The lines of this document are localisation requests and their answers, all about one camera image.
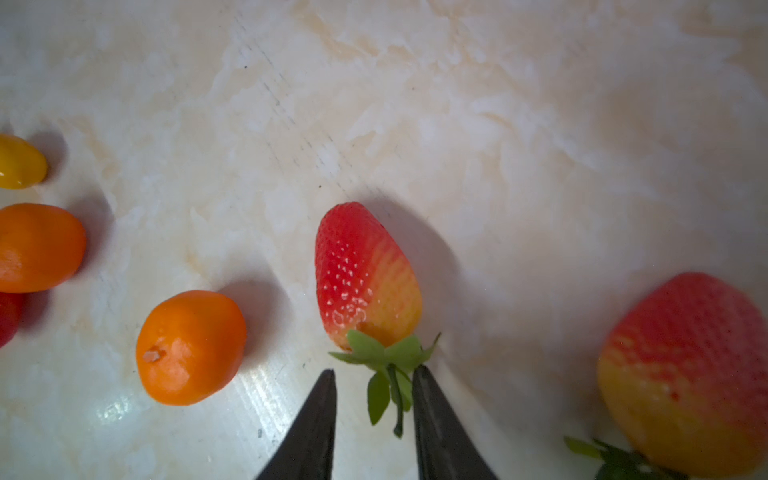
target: marble surface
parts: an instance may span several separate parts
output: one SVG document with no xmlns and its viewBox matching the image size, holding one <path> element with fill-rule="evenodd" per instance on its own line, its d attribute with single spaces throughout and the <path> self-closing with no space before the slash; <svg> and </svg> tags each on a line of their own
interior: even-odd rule
<svg viewBox="0 0 768 480">
<path fill-rule="evenodd" d="M 412 417 L 368 425 L 334 362 L 313 245 L 360 200 L 422 285 L 430 366 L 500 478 L 590 478 L 619 438 L 601 340 L 682 270 L 768 311 L 764 0 L 2 0 L 0 128 L 53 166 L 0 205 L 69 208 L 91 244 L 0 350 L 0 478 L 252 478 L 336 369 L 335 478 L 416 478 Z M 229 294 L 239 374 L 147 397 L 150 310 Z M 763 470 L 752 478 L 766 478 Z"/>
</svg>

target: artificial strawberry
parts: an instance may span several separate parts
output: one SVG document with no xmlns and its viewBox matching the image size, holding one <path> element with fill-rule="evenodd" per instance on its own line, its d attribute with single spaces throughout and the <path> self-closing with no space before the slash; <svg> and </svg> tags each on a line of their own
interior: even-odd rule
<svg viewBox="0 0 768 480">
<path fill-rule="evenodd" d="M 16 335 L 22 318 L 23 293 L 0 293 L 0 346 Z"/>
<path fill-rule="evenodd" d="M 315 242 L 317 303 L 337 359 L 376 371 L 368 388 L 371 423 L 389 404 L 410 407 L 409 375 L 432 354 L 411 335 L 422 314 L 422 294 L 411 264 L 384 226 L 357 202 L 332 208 Z"/>
<path fill-rule="evenodd" d="M 390 346 L 419 324 L 422 294 L 411 263 L 363 205 L 336 205 L 320 222 L 315 272 L 323 325 L 342 349 L 349 350 L 349 329 Z"/>
<path fill-rule="evenodd" d="M 705 273 L 674 277 L 627 314 L 604 344 L 598 385 L 638 458 L 667 475 L 653 478 L 742 475 L 768 448 L 765 320 Z M 599 446 L 608 465 L 615 452 Z"/>
</svg>

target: yellow cherry tomato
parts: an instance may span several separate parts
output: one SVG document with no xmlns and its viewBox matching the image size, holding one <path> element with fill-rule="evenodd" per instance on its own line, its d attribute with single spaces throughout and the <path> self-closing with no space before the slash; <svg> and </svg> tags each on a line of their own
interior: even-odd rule
<svg viewBox="0 0 768 480">
<path fill-rule="evenodd" d="M 37 148 L 13 135 L 0 134 L 0 188 L 19 189 L 39 184 L 48 162 Z"/>
</svg>

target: orange fruit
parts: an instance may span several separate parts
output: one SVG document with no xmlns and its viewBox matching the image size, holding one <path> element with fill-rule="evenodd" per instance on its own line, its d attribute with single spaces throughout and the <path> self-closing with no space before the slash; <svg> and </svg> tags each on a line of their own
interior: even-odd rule
<svg viewBox="0 0 768 480">
<path fill-rule="evenodd" d="M 165 405 L 192 405 L 221 390 L 243 361 L 247 336 L 237 304 L 191 290 L 155 307 L 141 327 L 136 363 L 144 389 Z"/>
<path fill-rule="evenodd" d="M 0 292 L 57 286 L 78 271 L 85 244 L 82 223 L 62 208 L 16 204 L 0 209 Z"/>
</svg>

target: red fruit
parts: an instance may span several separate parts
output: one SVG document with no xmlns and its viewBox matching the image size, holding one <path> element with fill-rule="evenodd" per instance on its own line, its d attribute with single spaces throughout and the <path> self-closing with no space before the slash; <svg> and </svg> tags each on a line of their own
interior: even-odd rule
<svg viewBox="0 0 768 480">
<path fill-rule="evenodd" d="M 315 269 L 323 325 L 341 348 L 349 350 L 349 329 L 390 346 L 419 324 L 422 294 L 411 264 L 363 205 L 336 205 L 326 214 Z"/>
<path fill-rule="evenodd" d="M 22 293 L 0 293 L 0 346 L 10 342 L 16 334 L 23 305 Z"/>
<path fill-rule="evenodd" d="M 754 470 L 768 446 L 768 331 L 749 298 L 683 273 L 611 332 L 598 363 L 611 415 L 656 465 L 716 478 Z"/>
</svg>

